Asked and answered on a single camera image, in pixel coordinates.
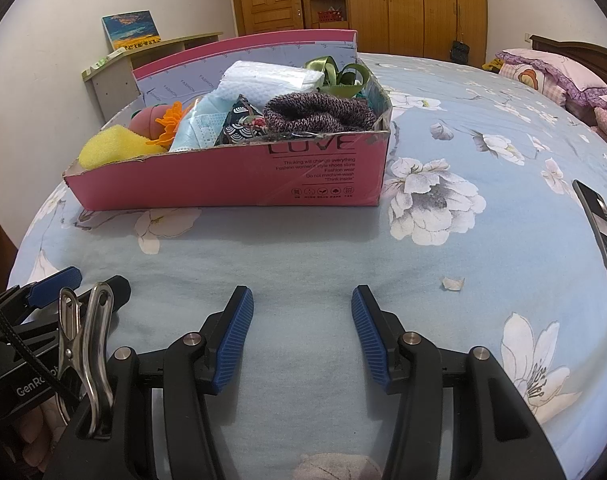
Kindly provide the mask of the person's left hand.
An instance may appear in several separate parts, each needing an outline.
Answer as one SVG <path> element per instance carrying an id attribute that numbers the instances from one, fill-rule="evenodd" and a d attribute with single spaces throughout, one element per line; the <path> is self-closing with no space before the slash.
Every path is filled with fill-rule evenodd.
<path id="1" fill-rule="evenodd" d="M 22 439 L 22 457 L 26 464 L 45 472 L 54 448 L 66 429 L 53 398 L 23 415 L 18 422 Z"/>

